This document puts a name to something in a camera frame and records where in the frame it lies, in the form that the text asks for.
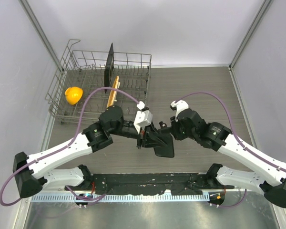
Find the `black smartphone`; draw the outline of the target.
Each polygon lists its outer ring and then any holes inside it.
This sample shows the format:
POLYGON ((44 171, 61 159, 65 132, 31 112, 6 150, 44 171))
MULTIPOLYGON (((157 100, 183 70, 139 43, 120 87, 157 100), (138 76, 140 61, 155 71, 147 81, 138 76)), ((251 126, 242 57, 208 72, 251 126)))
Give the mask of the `black smartphone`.
POLYGON ((159 134, 157 136, 158 146, 154 148, 155 155, 158 157, 174 157, 174 141, 170 134, 159 134))

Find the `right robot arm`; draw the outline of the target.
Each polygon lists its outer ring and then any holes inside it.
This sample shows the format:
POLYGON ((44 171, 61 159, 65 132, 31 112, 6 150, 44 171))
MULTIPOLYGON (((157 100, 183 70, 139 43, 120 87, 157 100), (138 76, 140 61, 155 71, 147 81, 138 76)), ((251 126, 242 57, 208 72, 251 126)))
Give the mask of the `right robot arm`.
POLYGON ((249 189, 262 194, 272 204, 286 208, 285 162, 257 150, 220 123, 206 123, 189 107, 174 110, 176 115, 171 118, 171 124, 176 140, 190 138, 203 148, 229 156, 251 169, 244 172, 216 165, 215 172, 205 177, 210 188, 228 185, 249 189))

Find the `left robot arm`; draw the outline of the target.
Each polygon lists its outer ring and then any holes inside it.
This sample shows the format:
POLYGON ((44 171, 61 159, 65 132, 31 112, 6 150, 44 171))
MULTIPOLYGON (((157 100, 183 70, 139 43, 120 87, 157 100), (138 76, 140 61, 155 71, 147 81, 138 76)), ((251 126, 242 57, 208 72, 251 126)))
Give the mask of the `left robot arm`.
POLYGON ((156 156, 174 157, 173 138, 170 133, 156 129, 149 110, 138 111, 134 121, 124 119, 123 110, 109 106, 99 120, 62 144, 40 153, 16 154, 13 164, 20 198, 36 195, 45 187, 72 186, 88 190, 92 184, 85 166, 58 169, 78 157, 95 153, 113 143, 112 135, 135 139, 137 148, 153 148, 156 156))

